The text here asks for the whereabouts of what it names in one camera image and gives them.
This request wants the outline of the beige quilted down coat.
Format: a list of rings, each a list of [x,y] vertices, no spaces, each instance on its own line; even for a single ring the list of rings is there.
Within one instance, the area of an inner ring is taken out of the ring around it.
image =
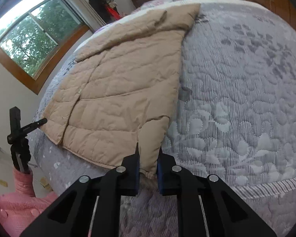
[[[41,131],[105,168],[137,151],[140,172],[152,179],[178,99],[182,41],[199,12],[198,3],[155,7],[97,33],[77,50]]]

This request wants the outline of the left wooden framed window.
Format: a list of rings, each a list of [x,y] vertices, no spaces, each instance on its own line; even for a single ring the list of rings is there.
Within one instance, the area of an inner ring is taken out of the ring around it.
[[[88,25],[65,0],[0,0],[0,63],[38,94]]]

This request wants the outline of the pink quilted jacket sleeve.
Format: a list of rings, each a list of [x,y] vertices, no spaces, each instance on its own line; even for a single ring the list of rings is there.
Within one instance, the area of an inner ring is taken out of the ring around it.
[[[20,234],[57,198],[50,192],[38,198],[33,187],[33,173],[13,170],[15,192],[0,195],[0,224],[10,236]]]

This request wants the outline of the left window curtain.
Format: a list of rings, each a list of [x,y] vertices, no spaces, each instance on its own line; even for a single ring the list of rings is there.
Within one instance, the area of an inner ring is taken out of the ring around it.
[[[65,0],[94,33],[106,23],[86,0]]]

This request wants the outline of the coat rack with clothes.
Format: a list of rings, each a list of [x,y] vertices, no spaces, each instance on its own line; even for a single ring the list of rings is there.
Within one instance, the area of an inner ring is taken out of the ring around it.
[[[117,10],[115,0],[89,0],[89,4],[106,24],[122,18]]]

